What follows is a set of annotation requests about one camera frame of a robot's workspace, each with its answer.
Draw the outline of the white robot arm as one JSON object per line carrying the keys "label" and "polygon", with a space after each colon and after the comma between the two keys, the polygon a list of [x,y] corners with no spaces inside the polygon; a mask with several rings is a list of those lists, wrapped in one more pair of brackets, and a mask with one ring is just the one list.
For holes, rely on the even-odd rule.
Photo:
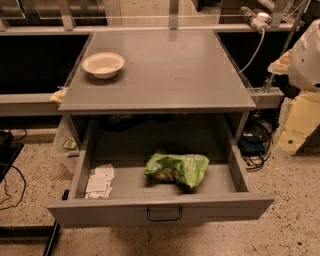
{"label": "white robot arm", "polygon": [[268,71],[287,75],[300,93],[290,108],[277,148],[295,154],[320,124],[320,20],[311,23],[294,46],[271,63]]}

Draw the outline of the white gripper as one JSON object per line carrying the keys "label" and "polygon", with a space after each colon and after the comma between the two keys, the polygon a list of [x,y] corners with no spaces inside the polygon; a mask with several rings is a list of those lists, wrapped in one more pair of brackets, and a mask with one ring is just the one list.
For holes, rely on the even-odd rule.
{"label": "white gripper", "polygon": [[[268,66],[276,75],[289,75],[292,50],[286,51]],[[300,93],[294,99],[286,97],[281,105],[276,147],[295,154],[320,125],[320,94]]]}

